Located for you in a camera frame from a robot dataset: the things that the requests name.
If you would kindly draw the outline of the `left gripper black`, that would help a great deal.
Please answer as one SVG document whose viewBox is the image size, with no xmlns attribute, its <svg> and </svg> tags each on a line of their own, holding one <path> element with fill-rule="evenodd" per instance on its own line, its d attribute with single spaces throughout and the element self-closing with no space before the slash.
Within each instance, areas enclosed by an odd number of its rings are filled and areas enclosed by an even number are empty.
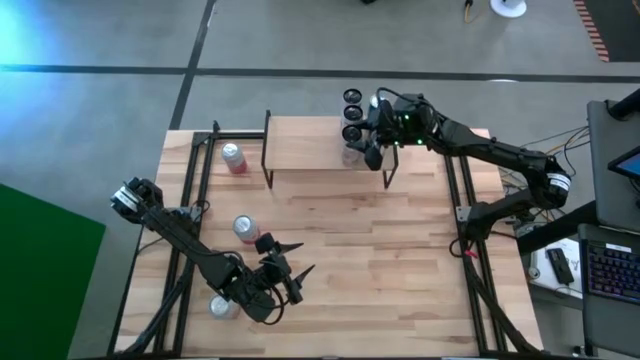
<svg viewBox="0 0 640 360">
<path fill-rule="evenodd" d="M 278 317 L 273 320 L 277 323 L 286 305 L 297 305 L 303 301 L 303 282 L 315 265 L 293 278 L 285 254 L 303 246 L 303 243 L 282 244 L 271 233 L 264 233 L 254 246 L 262 255 L 260 266 L 255 270 L 241 266 L 239 277 L 224 289 L 224 293 L 255 322 L 268 323 L 271 313 L 279 310 Z"/>
</svg>

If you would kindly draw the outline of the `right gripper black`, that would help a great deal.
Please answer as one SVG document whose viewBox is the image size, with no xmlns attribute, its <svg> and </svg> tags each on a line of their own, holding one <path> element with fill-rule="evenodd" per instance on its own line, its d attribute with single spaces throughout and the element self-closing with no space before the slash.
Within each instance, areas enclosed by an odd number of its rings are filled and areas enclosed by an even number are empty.
<svg viewBox="0 0 640 360">
<path fill-rule="evenodd" d="M 423 94 L 401 94 L 392 104 L 387 98 L 377 96 L 378 107 L 369 107 L 365 128 L 368 140 L 349 142 L 347 147 L 364 153 L 366 165 L 380 170 L 383 162 L 382 148 L 388 146 L 425 145 L 427 137 L 436 132 L 436 111 Z"/>
</svg>

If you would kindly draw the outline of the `pink and white beverage can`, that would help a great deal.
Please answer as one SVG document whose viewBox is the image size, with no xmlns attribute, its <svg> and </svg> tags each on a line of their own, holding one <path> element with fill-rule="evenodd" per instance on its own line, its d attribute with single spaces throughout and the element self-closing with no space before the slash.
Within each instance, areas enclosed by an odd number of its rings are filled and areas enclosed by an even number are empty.
<svg viewBox="0 0 640 360">
<path fill-rule="evenodd" d="M 254 244 L 260 237 L 256 221 L 247 215 L 237 216 L 233 221 L 232 230 L 238 239 L 246 244 Z"/>
<path fill-rule="evenodd" d="M 247 171 L 247 162 L 239 145 L 228 142 L 222 146 L 221 156 L 232 174 L 241 174 Z"/>
<path fill-rule="evenodd" d="M 232 300 L 225 300 L 220 295 L 215 295 L 209 302 L 209 311 L 217 320 L 235 319 L 240 312 L 240 307 Z"/>
</svg>

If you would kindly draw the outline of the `wooden shelf with black legs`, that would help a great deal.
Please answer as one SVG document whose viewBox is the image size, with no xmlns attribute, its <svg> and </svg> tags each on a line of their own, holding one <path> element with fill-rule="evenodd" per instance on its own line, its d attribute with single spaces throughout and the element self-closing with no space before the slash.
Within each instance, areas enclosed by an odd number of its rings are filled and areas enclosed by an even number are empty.
<svg viewBox="0 0 640 360">
<path fill-rule="evenodd" d="M 283 116 L 267 112 L 261 166 L 267 186 L 274 181 L 386 189 L 399 165 L 395 147 L 383 151 L 382 167 L 370 170 L 364 155 L 345 146 L 338 116 Z"/>
</svg>

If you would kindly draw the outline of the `white round floor base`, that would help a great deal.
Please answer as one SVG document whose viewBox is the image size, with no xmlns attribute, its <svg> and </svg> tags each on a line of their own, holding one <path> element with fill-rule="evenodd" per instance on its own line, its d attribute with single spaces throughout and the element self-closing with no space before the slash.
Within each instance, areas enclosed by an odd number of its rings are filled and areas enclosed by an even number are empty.
<svg viewBox="0 0 640 360">
<path fill-rule="evenodd" d="M 527 11 L 526 0 L 490 0 L 490 7 L 497 15 L 509 19 L 521 17 Z"/>
</svg>

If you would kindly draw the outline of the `white paper sheet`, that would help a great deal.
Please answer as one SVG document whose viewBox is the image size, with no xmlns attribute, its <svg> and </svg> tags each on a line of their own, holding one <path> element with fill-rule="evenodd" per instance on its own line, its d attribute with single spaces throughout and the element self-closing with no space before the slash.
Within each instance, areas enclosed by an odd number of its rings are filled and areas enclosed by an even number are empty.
<svg viewBox="0 0 640 360">
<path fill-rule="evenodd" d="M 552 262 L 547 254 L 548 250 L 556 248 L 562 250 L 573 277 L 573 281 L 568 285 L 561 284 L 557 280 Z M 565 238 L 533 252 L 530 255 L 528 273 L 530 284 L 551 290 L 553 295 L 563 294 L 576 299 L 583 297 L 580 249 L 579 243 L 575 240 Z"/>
</svg>

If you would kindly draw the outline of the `black diagonal stand beam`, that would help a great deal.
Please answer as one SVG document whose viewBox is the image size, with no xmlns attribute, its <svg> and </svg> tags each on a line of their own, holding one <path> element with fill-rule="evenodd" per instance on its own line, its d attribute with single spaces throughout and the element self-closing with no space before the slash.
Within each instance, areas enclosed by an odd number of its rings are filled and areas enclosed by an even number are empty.
<svg viewBox="0 0 640 360">
<path fill-rule="evenodd" d="M 570 213 L 546 225 L 517 238 L 516 242 L 521 255 L 528 255 L 547 245 L 577 233 L 581 224 L 598 225 L 596 201 L 593 200 L 574 209 Z"/>
</svg>

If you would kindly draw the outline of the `black phone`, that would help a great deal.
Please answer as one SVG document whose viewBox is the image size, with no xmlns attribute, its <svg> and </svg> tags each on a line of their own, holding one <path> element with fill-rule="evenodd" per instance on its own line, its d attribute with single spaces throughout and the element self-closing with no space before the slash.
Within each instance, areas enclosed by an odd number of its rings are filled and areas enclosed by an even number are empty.
<svg viewBox="0 0 640 360">
<path fill-rule="evenodd" d="M 561 248 L 547 249 L 546 255 L 550 261 L 556 280 L 562 285 L 571 284 L 574 281 L 574 277 L 563 250 Z"/>
</svg>

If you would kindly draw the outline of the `green floor mat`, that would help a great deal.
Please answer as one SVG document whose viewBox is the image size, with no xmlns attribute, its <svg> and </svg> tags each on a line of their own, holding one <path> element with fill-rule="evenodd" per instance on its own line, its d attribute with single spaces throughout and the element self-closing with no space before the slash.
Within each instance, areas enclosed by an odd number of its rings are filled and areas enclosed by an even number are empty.
<svg viewBox="0 0 640 360">
<path fill-rule="evenodd" d="M 66 360 L 105 225 L 0 184 L 0 360 Z"/>
</svg>

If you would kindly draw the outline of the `grey side table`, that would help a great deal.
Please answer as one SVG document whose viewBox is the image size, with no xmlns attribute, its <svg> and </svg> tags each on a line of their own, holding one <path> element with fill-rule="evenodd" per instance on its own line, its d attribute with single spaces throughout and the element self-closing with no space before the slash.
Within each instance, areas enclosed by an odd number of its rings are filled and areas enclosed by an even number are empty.
<svg viewBox="0 0 640 360">
<path fill-rule="evenodd" d="M 604 102 L 591 101 L 587 120 L 597 219 L 605 226 L 640 233 L 638 194 L 627 177 L 608 169 L 611 161 L 640 146 L 640 114 L 618 121 Z"/>
</svg>

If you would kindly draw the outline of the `black pole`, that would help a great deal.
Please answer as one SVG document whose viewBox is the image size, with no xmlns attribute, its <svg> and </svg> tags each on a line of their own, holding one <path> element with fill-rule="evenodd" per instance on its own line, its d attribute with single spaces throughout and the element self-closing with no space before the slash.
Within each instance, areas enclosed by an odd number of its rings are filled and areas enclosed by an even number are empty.
<svg viewBox="0 0 640 360">
<path fill-rule="evenodd" d="M 620 101 L 606 100 L 605 105 L 612 118 L 626 121 L 629 116 L 640 112 L 640 88 Z"/>
</svg>

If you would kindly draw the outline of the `tablet with blue screen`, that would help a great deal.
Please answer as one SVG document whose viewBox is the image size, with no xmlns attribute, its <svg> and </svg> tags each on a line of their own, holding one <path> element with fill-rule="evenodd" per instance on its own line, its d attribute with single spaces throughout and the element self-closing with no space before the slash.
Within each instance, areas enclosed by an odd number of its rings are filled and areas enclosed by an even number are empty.
<svg viewBox="0 0 640 360">
<path fill-rule="evenodd" d="M 640 146 L 611 160 L 607 168 L 631 180 L 640 181 Z"/>
</svg>

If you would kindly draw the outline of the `black floor mat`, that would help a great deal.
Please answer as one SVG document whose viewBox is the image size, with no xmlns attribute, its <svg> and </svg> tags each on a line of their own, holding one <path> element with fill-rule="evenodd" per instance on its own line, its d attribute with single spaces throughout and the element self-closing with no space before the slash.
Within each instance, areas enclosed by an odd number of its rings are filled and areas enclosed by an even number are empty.
<svg viewBox="0 0 640 360">
<path fill-rule="evenodd" d="M 584 0 L 610 62 L 640 63 L 640 0 Z"/>
</svg>

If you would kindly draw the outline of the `keyboard at right edge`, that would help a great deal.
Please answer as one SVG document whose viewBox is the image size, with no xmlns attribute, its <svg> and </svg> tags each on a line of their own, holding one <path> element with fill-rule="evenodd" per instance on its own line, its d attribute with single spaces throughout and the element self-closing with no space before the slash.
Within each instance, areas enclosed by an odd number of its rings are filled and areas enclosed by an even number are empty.
<svg viewBox="0 0 640 360">
<path fill-rule="evenodd" d="M 578 226 L 588 345 L 640 358 L 640 236 Z"/>
</svg>

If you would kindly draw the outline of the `black aluminium rig frame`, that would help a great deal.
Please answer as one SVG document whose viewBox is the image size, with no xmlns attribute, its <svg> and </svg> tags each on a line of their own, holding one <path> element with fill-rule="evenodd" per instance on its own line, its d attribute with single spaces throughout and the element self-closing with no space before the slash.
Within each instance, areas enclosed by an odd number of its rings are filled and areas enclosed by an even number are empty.
<svg viewBox="0 0 640 360">
<path fill-rule="evenodd" d="M 257 324 L 245 315 L 214 318 L 212 290 L 195 276 L 186 309 L 168 316 L 163 349 L 184 357 L 430 357 L 478 352 L 463 267 L 449 251 L 456 236 L 441 156 L 423 148 L 399 154 L 390 185 L 378 173 L 261 168 L 267 143 L 243 142 L 249 170 L 230 174 L 220 145 L 202 132 L 171 131 L 156 182 L 169 207 L 191 205 L 187 173 L 209 180 L 201 239 L 240 253 L 254 248 L 231 225 L 246 214 L 294 250 L 304 274 L 302 303 Z"/>
</svg>

